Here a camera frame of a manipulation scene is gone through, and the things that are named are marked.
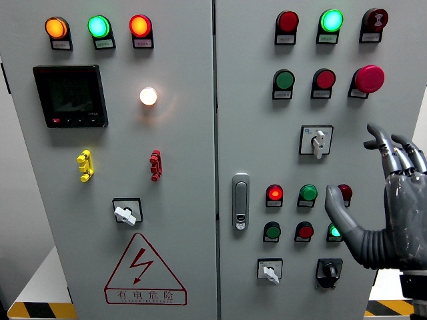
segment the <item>lightning bolt symbol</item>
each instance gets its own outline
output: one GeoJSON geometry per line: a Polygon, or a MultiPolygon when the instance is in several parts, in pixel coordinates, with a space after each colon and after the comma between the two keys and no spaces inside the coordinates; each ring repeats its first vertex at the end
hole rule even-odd
{"type": "Polygon", "coordinates": [[[137,261],[139,260],[140,257],[142,257],[142,255],[144,254],[144,252],[145,252],[145,249],[141,248],[141,250],[139,250],[139,253],[136,255],[136,258],[133,260],[131,266],[129,267],[129,268],[135,268],[135,267],[140,267],[142,265],[145,265],[145,269],[141,272],[141,274],[139,275],[139,277],[135,278],[135,280],[133,281],[134,285],[141,281],[141,276],[144,274],[144,272],[147,271],[147,269],[149,268],[149,266],[154,262],[154,260],[152,260],[152,261],[147,261],[147,262],[144,262],[144,263],[138,263],[137,264],[137,261]]]}

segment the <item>display screen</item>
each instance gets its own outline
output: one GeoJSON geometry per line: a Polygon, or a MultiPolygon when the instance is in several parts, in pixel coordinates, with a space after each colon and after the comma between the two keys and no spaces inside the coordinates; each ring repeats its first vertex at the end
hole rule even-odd
{"type": "Polygon", "coordinates": [[[85,78],[47,79],[55,112],[93,111],[89,81],[85,78]]]}

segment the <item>gray metal panel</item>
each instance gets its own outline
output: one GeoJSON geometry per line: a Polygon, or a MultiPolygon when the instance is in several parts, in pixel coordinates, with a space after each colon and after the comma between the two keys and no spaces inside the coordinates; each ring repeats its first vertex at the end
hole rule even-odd
{"type": "Polygon", "coordinates": [[[216,1],[218,52],[218,145],[222,319],[361,319],[375,272],[358,265],[344,243],[326,243],[330,223],[324,211],[327,184],[346,183],[354,191],[351,212],[369,229],[384,227],[379,152],[363,141],[369,121],[411,137],[427,78],[425,1],[216,1]],[[320,15],[337,8],[344,24],[337,45],[316,45],[320,15]],[[363,14],[383,7],[390,20],[379,44],[359,44],[363,14]],[[283,10],[299,18],[295,46],[274,46],[274,24],[283,10]],[[377,64],[384,86],[367,100],[347,98],[353,73],[377,64]],[[313,74],[333,70],[330,100],[310,99],[313,74]],[[291,101],[272,101],[277,70],[294,73],[291,101]],[[333,125],[331,153],[317,160],[298,155],[302,125],[333,125]],[[232,177],[250,176],[250,225],[232,227],[232,177]],[[269,185],[284,188],[284,206],[265,208],[269,185]],[[319,191],[313,209],[297,208],[300,188],[319,191]],[[277,221],[280,242],[263,243],[264,225],[277,221]],[[309,221],[310,243],[294,243],[296,225],[309,221]],[[257,258],[284,260],[280,285],[256,279],[257,258]],[[336,289],[314,289],[319,258],[342,258],[336,289]]]}
{"type": "Polygon", "coordinates": [[[211,1],[0,3],[0,52],[79,319],[216,319],[211,16],[211,1]],[[153,23],[153,51],[131,46],[129,20],[139,13],[153,23]],[[112,24],[115,50],[93,48],[87,20],[99,14],[112,24]],[[70,24],[74,51],[50,49],[44,23],[52,16],[70,24]],[[106,129],[46,128],[31,69],[75,64],[101,69],[106,129]],[[144,87],[159,93],[150,110],[139,101],[144,87]],[[75,161],[84,149],[95,166],[86,184],[75,161]],[[157,183],[154,149],[163,162],[157,183]],[[116,223],[115,197],[140,197],[143,223],[116,223]],[[105,302],[104,287],[137,232],[186,288],[187,306],[105,302]]]}

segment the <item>warning sign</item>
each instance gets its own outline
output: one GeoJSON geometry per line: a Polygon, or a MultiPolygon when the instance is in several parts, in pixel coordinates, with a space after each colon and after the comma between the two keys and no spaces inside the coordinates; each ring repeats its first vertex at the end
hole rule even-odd
{"type": "Polygon", "coordinates": [[[104,291],[109,304],[187,305],[187,291],[141,233],[133,235],[104,291]]]}

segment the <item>robotic hand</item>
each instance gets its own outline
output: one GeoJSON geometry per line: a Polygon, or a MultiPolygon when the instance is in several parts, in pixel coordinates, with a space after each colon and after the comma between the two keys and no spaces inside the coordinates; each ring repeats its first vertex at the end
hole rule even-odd
{"type": "Polygon", "coordinates": [[[427,271],[427,161],[407,138],[392,135],[393,145],[383,128],[368,124],[375,141],[367,149],[379,149],[386,178],[384,206],[386,228],[363,229],[348,215],[337,187],[326,189],[325,209],[340,231],[354,259],[365,268],[393,268],[427,271]]]}

